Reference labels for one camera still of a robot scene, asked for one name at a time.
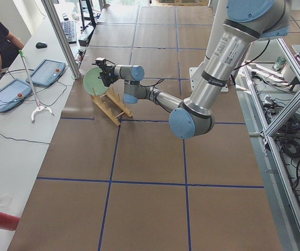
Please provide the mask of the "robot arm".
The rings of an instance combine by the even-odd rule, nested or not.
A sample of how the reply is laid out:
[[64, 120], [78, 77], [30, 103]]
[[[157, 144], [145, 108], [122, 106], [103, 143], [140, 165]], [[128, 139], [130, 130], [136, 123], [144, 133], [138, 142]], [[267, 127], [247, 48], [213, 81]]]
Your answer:
[[211, 38], [215, 45], [212, 55], [201, 63], [200, 79], [191, 95], [183, 100], [163, 92], [155, 86], [142, 86], [144, 69], [139, 65], [108, 64], [96, 58], [101, 69], [100, 78], [106, 87], [124, 80], [124, 101], [135, 104], [148, 99], [170, 112], [171, 131], [188, 139], [208, 133], [215, 118], [211, 107], [218, 94], [230, 82], [230, 76], [242, 63], [249, 45], [257, 40], [284, 37], [290, 29], [292, 1], [219, 1]]

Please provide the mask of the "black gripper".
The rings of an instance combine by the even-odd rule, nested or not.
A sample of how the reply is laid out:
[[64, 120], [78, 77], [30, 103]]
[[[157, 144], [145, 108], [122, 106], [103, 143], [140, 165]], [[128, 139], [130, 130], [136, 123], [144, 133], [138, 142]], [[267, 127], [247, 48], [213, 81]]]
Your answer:
[[116, 81], [116, 75], [114, 73], [115, 66], [105, 65], [104, 67], [100, 67], [102, 70], [99, 73], [99, 77], [102, 80], [105, 87], [109, 87]]

